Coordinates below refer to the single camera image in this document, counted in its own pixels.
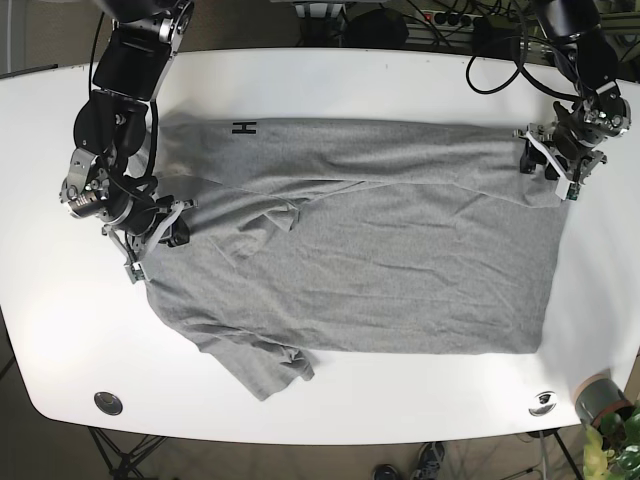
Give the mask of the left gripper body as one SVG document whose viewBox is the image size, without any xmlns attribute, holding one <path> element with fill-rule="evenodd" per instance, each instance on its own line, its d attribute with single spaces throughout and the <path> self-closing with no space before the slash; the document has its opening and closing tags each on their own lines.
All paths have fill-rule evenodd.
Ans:
<svg viewBox="0 0 640 480">
<path fill-rule="evenodd" d="M 602 86 L 571 110 L 558 101 L 553 108 L 553 122 L 530 124 L 526 130 L 514 132 L 525 142 L 519 170 L 532 174 L 541 166 L 544 177 L 555 183 L 556 196 L 575 201 L 590 174 L 607 163 L 598 146 L 629 130 L 631 108 L 617 85 Z"/>
</svg>

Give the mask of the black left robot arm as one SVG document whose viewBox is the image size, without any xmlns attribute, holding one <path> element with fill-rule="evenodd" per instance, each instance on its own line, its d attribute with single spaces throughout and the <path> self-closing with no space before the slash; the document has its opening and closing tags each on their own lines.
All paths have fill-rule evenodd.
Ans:
<svg viewBox="0 0 640 480">
<path fill-rule="evenodd" d="M 471 81 L 470 60 L 465 79 L 481 95 L 496 94 L 523 76 L 531 86 L 555 99 L 555 118 L 548 124 L 531 124 L 515 136 L 525 142 L 520 172 L 532 174 L 545 169 L 545 178 L 556 183 L 562 200 L 577 200 L 581 187 L 607 156 L 598 146 L 608 138 L 629 131 L 630 104 L 617 83 L 618 57 L 607 42 L 600 13 L 592 1 L 533 1 L 534 15 L 544 37 L 537 42 L 548 47 L 557 70 L 573 85 L 574 95 L 551 89 L 526 70 L 529 35 L 524 11 L 516 8 L 518 29 L 509 37 L 514 73 L 501 85 L 483 90 Z"/>
</svg>

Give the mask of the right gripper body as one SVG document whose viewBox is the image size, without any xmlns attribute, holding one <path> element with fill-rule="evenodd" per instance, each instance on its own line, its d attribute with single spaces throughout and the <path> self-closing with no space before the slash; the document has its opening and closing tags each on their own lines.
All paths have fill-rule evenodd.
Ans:
<svg viewBox="0 0 640 480">
<path fill-rule="evenodd" d="M 60 202 L 77 219 L 96 217 L 102 234 L 124 255 L 124 269 L 132 283 L 145 281 L 142 261 L 165 245 L 183 246 L 190 230 L 182 214 L 195 208 L 192 199 L 155 196 L 157 178 L 118 176 L 115 164 L 86 150 L 76 150 L 60 190 Z"/>
</svg>

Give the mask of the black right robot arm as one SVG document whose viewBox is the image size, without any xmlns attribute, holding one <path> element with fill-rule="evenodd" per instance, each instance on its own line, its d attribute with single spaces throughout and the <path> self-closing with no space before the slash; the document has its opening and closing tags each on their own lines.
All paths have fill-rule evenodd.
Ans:
<svg viewBox="0 0 640 480">
<path fill-rule="evenodd" d="M 156 194 L 159 134 L 156 98 L 191 21 L 191 1 L 101 1 L 112 33 L 89 63 L 88 100 L 78 113 L 59 198 L 78 219 L 95 216 L 125 257 L 131 282 L 157 246 L 186 245 L 182 214 L 192 200 Z"/>
</svg>

